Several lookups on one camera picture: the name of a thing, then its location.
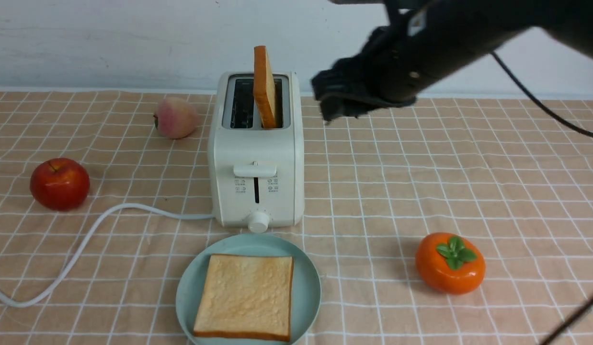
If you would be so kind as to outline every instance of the green leaves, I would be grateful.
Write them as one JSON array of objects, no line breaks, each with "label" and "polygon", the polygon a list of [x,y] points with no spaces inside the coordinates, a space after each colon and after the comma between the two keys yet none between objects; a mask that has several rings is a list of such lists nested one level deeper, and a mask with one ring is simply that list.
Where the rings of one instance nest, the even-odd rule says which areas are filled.
[{"label": "green leaves", "polygon": [[458,252],[458,259],[462,262],[472,262],[475,261],[478,256],[473,253],[471,249],[463,248],[462,251]]},{"label": "green leaves", "polygon": [[448,245],[450,245],[450,250],[456,253],[465,248],[465,242],[463,242],[463,239],[458,236],[450,238]]},{"label": "green leaves", "polygon": [[478,259],[476,253],[465,247],[465,242],[459,236],[452,236],[447,244],[438,244],[436,250],[445,258],[445,262],[452,270],[460,269],[465,262]]},{"label": "green leaves", "polygon": [[440,253],[444,258],[452,258],[452,251],[445,243],[437,245],[437,253]]},{"label": "green leaves", "polygon": [[463,266],[463,262],[457,258],[446,259],[445,262],[450,266],[450,269],[455,271]]}]

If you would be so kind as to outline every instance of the bread slice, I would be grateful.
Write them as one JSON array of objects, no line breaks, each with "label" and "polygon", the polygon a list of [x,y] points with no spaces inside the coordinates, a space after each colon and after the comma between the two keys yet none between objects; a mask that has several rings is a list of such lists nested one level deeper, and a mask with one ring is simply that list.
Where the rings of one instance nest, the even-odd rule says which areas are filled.
[{"label": "bread slice", "polygon": [[264,129],[279,127],[275,109],[275,80],[266,46],[254,47],[253,96]]},{"label": "bread slice", "polygon": [[292,257],[212,254],[194,336],[290,341]]}]

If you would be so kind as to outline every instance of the peach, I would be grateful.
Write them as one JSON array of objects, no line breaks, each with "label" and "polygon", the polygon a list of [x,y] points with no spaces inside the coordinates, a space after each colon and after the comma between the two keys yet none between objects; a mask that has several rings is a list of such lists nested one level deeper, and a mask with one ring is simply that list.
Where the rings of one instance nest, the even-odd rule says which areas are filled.
[{"label": "peach", "polygon": [[195,107],[178,97],[160,101],[154,113],[154,125],[166,138],[181,139],[194,132],[202,124]]}]

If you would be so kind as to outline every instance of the orange persimmon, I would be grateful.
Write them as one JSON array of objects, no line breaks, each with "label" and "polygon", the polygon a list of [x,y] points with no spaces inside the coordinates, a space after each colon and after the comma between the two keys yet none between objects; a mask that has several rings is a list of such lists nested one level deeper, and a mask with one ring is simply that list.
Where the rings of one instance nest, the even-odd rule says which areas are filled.
[{"label": "orange persimmon", "polygon": [[482,253],[468,240],[451,233],[432,233],[423,238],[415,266],[428,286],[452,295],[476,290],[486,274]]}]

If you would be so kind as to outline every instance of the plate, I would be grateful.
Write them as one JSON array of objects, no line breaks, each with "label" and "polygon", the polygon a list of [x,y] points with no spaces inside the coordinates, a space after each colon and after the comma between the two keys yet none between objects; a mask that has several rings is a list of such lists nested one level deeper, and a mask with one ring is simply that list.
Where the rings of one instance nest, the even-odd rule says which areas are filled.
[{"label": "plate", "polygon": [[[198,338],[192,335],[198,305],[203,296],[209,258],[214,253],[294,257],[291,334],[288,343],[255,339]],[[320,310],[321,291],[318,271],[299,247],[270,234],[238,234],[214,243],[192,260],[178,285],[175,308],[183,332],[196,345],[292,345],[305,336],[316,320]]]}]

